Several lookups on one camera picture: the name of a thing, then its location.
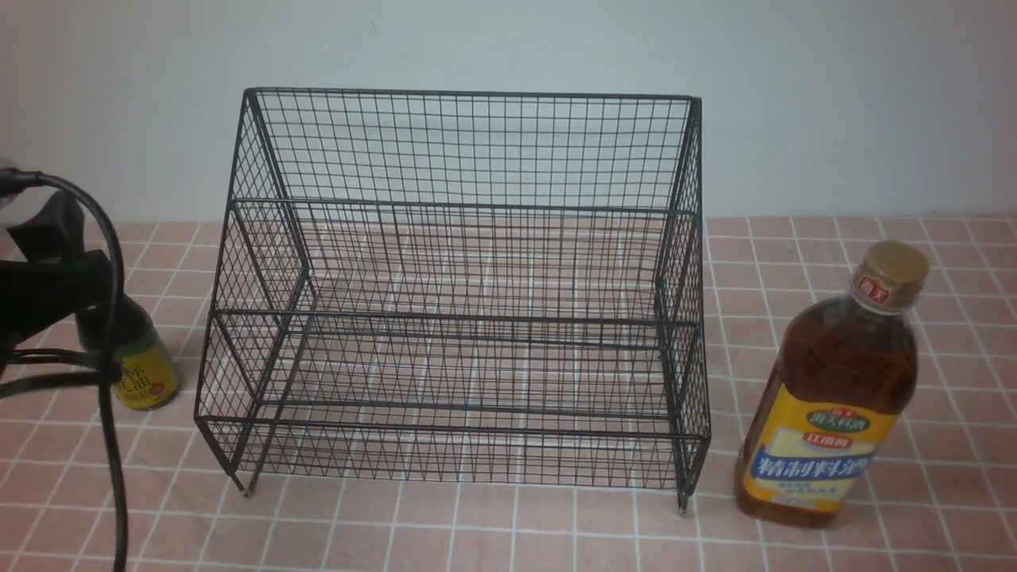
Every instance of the bottle label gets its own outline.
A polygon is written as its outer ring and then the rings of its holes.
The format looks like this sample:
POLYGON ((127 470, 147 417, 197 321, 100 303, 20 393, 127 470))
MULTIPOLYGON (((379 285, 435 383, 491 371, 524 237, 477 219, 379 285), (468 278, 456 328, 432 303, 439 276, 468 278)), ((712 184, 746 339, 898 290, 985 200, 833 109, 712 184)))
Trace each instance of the bottle label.
POLYGON ((113 393, 131 409, 148 409, 173 397, 180 387, 170 354, 153 330, 130 347, 118 349, 116 361, 123 368, 113 393))
POLYGON ((760 501, 836 512, 896 421, 859 407, 801 401, 781 385, 742 484, 760 501))

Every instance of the gold bottle cap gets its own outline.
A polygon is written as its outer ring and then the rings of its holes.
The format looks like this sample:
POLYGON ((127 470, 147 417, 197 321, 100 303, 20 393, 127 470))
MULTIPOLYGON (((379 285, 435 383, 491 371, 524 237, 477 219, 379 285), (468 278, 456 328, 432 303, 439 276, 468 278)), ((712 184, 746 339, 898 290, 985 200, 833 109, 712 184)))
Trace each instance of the gold bottle cap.
POLYGON ((869 247, 851 277, 851 292, 873 309, 901 312, 917 301, 928 275, 924 254, 903 242, 884 240, 869 247))

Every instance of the countertop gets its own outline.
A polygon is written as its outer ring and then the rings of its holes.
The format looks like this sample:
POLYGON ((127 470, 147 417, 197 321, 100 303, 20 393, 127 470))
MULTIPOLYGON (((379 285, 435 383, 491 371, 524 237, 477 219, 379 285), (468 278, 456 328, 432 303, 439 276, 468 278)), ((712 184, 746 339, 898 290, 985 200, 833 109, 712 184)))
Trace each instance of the countertop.
MULTIPOLYGON (((1017 570, 1017 217, 709 220, 713 443, 685 516, 672 492, 529 484, 264 474, 243 498, 192 421, 220 226, 118 231, 127 291, 184 379, 157 411, 117 404, 136 572, 1017 570), (733 456, 784 328, 841 292, 848 265, 884 237, 934 265, 911 316, 913 401, 830 528, 741 516, 733 456)), ((0 242, 0 256, 12 251, 0 242)), ((29 343, 74 347, 73 325, 29 343)), ((91 390, 0 402, 0 572, 110 570, 95 403, 91 390)))

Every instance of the two-tier wire organizer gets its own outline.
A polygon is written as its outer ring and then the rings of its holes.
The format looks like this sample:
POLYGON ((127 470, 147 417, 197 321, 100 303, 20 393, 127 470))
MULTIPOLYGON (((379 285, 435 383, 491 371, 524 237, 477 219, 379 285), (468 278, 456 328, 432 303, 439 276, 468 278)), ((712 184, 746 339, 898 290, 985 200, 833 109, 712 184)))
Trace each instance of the two-tier wire organizer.
POLYGON ((710 441, 700 100, 244 94, 195 420, 261 472, 671 488, 710 441))

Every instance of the white wall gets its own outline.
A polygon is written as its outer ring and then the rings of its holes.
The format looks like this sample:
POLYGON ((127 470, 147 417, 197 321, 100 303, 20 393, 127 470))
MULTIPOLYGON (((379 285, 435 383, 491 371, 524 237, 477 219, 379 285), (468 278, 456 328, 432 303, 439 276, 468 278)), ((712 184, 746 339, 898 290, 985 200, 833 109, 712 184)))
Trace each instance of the white wall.
POLYGON ((221 218, 253 85, 690 94, 708 216, 1017 210, 1013 0, 0 3, 0 155, 115 218, 221 218))

